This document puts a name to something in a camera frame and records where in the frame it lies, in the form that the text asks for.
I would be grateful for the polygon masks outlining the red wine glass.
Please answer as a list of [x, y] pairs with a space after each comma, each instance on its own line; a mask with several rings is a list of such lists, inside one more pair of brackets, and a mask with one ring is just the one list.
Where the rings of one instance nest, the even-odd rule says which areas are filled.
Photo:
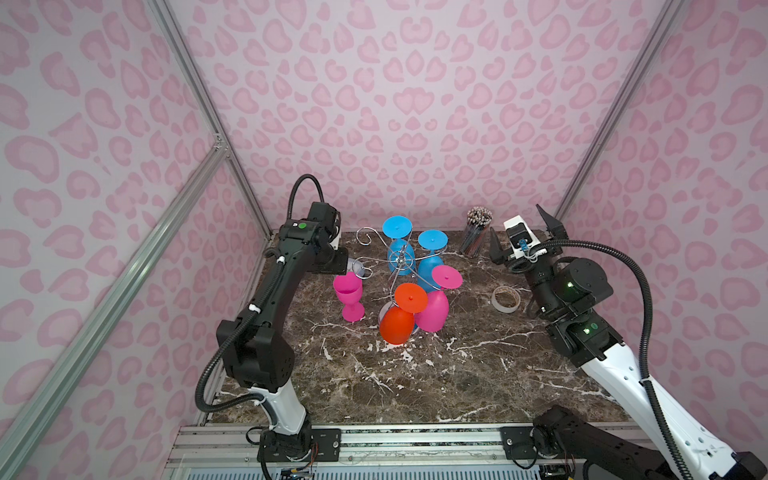
[[415, 283], [403, 283], [395, 289], [393, 303], [379, 323], [381, 337], [389, 344], [401, 345], [408, 341], [414, 326], [415, 315], [428, 305], [426, 291]]

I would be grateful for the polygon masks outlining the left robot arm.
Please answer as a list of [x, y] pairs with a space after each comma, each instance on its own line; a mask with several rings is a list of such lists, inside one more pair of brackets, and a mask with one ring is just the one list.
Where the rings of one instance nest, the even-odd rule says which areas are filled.
[[305, 274], [345, 271], [347, 253], [334, 246], [339, 230], [338, 210], [324, 202], [314, 202], [304, 219], [289, 218], [278, 231], [277, 245], [264, 253], [270, 266], [264, 281], [241, 313], [216, 331], [219, 349], [213, 362], [222, 363], [227, 376], [248, 392], [210, 410], [260, 405], [269, 420], [259, 439], [262, 450], [291, 460], [309, 454], [312, 427], [291, 383], [296, 355], [283, 337], [284, 324]]

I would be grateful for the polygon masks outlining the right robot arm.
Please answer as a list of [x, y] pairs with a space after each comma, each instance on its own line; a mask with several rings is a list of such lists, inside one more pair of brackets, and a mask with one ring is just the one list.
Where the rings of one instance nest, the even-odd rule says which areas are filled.
[[[539, 239], [521, 216], [504, 223], [510, 242], [502, 248], [490, 234], [490, 259], [524, 276], [538, 317], [554, 349], [599, 383], [652, 442], [646, 448], [552, 407], [533, 424], [534, 445], [545, 456], [584, 460], [620, 479], [764, 479], [766, 465], [751, 452], [736, 452], [696, 420], [651, 375], [653, 326], [650, 284], [625, 253], [596, 242], [569, 238], [564, 225], [539, 212], [548, 236]], [[567, 256], [567, 248], [591, 250], [623, 263], [634, 275], [642, 300], [637, 351], [596, 311], [613, 294], [604, 269], [589, 258]]]

